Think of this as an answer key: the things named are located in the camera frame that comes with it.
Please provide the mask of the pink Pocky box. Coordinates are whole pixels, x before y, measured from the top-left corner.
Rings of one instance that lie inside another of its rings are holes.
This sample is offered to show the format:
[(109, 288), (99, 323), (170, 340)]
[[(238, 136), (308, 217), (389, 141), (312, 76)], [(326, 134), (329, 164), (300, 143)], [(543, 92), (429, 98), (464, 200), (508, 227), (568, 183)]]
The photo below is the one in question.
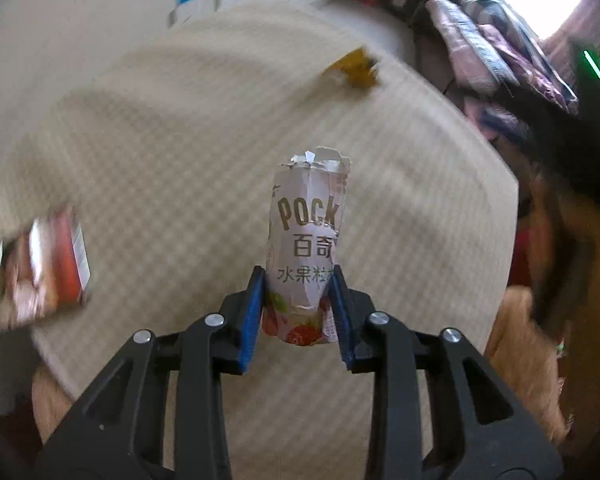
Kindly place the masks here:
[(337, 340), (327, 285), (337, 263), (350, 169), (350, 158), (316, 148), (292, 156), (274, 176), (262, 328), (286, 344)]

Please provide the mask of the yellow wrapper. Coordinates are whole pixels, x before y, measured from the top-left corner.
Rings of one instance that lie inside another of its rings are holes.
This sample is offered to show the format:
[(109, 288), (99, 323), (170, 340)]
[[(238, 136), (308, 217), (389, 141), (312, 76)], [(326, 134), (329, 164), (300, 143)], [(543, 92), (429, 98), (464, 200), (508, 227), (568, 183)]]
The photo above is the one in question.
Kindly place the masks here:
[(378, 59), (360, 47), (325, 68), (323, 75), (338, 78), (355, 89), (370, 90), (379, 84)]

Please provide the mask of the purple crumpled duvet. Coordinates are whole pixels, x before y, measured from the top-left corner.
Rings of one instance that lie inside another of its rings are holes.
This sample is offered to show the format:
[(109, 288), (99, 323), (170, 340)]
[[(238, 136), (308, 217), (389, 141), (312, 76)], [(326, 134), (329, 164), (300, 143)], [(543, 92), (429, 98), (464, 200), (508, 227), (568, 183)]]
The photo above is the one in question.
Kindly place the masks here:
[(564, 110), (570, 113), (578, 110), (576, 94), (550, 64), (528, 26), (505, 3), (498, 0), (462, 0), (460, 8), (512, 66), (519, 80), (543, 93)]

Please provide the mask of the blue plaid bed quilt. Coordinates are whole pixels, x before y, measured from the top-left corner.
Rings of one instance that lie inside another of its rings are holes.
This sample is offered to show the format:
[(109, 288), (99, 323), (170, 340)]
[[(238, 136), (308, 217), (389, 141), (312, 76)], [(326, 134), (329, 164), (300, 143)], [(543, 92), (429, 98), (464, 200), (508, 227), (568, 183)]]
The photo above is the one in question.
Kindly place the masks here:
[(498, 51), (457, 4), (429, 0), (426, 9), (448, 48), (452, 69), (462, 87), (488, 92), (500, 84), (518, 82)]

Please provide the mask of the striped beige tablecloth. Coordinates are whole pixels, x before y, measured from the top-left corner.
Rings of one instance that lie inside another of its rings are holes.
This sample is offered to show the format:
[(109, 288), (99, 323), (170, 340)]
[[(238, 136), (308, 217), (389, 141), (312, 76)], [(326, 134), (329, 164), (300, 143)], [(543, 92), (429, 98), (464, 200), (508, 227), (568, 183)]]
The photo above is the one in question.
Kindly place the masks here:
[(507, 282), (518, 185), (465, 115), (381, 55), (370, 91), (325, 68), (358, 40), (290, 6), (240, 6), (174, 30), (67, 94), (0, 167), (0, 235), (79, 213), (84, 309), (33, 333), (79, 394), (140, 328), (184, 330), (245, 288), (266, 254), (273, 178), (328, 146), (348, 156), (338, 260), (408, 327), (488, 339)]

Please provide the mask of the smartphone playing video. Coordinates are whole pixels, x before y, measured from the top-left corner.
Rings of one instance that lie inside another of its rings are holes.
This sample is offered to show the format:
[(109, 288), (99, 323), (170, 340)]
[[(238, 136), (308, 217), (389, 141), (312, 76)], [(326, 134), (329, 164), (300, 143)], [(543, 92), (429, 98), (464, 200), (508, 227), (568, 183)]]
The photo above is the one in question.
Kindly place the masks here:
[(82, 228), (71, 207), (0, 240), (0, 335), (82, 306), (90, 278)]

